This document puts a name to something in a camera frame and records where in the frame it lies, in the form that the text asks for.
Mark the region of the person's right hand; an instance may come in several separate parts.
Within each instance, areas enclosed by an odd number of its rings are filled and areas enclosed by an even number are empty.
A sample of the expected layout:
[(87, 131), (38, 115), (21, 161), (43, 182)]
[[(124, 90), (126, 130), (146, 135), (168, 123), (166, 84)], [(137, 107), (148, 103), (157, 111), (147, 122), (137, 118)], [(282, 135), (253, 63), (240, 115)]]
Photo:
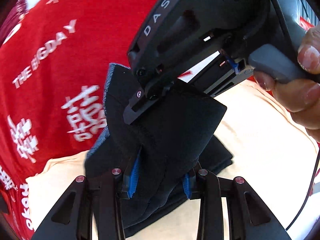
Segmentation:
[[(299, 65), (311, 74), (319, 74), (319, 25), (308, 30), (298, 49)], [(308, 135), (319, 141), (319, 83), (299, 79), (287, 84), (277, 83), (263, 72), (254, 71), (254, 79), (303, 126)]]

